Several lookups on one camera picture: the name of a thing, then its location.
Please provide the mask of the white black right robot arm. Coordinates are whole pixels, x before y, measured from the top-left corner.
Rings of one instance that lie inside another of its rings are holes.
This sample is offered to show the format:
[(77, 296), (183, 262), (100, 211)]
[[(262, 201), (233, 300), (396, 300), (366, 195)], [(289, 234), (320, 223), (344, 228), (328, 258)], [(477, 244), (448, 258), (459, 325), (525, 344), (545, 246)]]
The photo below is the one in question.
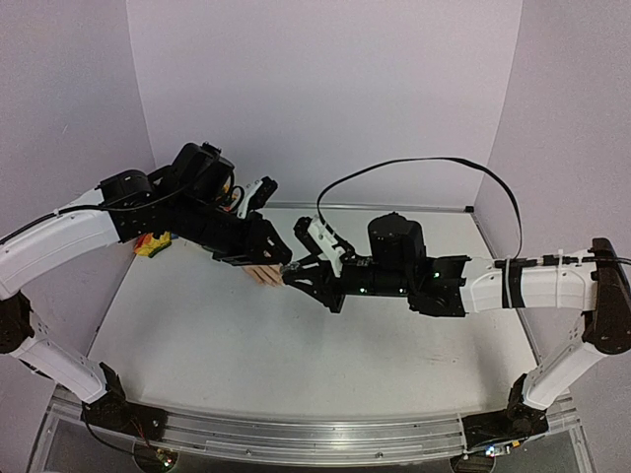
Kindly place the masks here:
[(411, 310), (464, 317), (499, 309), (568, 308), (580, 312), (560, 345), (517, 384), (517, 401), (544, 411), (592, 366), (630, 349), (627, 260), (610, 241), (533, 258), (430, 257), (419, 223), (397, 213), (368, 224), (367, 256), (318, 217), (294, 227), (308, 256), (284, 266), (283, 282), (341, 311), (348, 296), (401, 297)]

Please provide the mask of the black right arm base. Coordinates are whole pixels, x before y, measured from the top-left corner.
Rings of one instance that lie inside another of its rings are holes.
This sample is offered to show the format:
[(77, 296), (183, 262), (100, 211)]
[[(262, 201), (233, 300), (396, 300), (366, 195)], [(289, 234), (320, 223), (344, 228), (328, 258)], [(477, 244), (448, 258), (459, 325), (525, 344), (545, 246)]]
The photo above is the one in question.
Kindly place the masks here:
[(522, 442), (548, 431), (546, 410), (525, 405), (525, 381), (524, 373), (513, 384), (504, 409), (471, 414), (462, 419), (467, 452), (481, 451), (492, 445), (513, 441)]

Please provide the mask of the glitter nail polish bottle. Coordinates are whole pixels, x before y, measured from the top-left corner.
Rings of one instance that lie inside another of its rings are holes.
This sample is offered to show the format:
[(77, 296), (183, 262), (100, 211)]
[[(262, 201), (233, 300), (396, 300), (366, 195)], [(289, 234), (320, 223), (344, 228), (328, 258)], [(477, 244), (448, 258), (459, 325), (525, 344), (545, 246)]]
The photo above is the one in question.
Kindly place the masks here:
[(289, 264), (282, 265), (280, 267), (280, 274), (282, 277), (285, 277), (286, 274), (295, 273), (296, 271), (300, 271), (302, 269), (302, 264), (297, 261), (292, 261)]

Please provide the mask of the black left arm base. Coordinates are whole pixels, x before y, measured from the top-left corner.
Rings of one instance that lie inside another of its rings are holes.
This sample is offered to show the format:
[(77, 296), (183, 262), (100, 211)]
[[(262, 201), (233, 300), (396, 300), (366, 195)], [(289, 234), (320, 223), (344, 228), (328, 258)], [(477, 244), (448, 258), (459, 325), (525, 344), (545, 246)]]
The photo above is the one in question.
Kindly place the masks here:
[(82, 419), (90, 426), (112, 432), (136, 436), (146, 440), (160, 440), (165, 432), (167, 411), (131, 402), (119, 375), (105, 363), (99, 363), (105, 376), (105, 393), (83, 405)]

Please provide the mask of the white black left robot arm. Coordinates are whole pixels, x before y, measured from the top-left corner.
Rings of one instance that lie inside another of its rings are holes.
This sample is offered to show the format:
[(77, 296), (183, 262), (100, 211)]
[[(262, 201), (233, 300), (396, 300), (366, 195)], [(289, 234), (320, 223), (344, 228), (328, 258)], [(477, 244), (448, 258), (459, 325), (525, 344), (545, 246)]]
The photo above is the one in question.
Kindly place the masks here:
[(87, 281), (83, 307), (105, 305), (96, 286), (117, 285), (134, 240), (172, 233), (233, 266), (287, 263), (291, 250), (261, 211), (276, 191), (268, 176), (238, 184), (234, 165), (207, 143), (188, 143), (154, 171), (107, 177), (73, 201), (1, 239), (1, 352), (70, 390), (115, 431), (129, 427), (131, 405), (117, 373), (91, 360), (88, 341), (72, 342), (72, 322), (47, 323), (51, 291)]

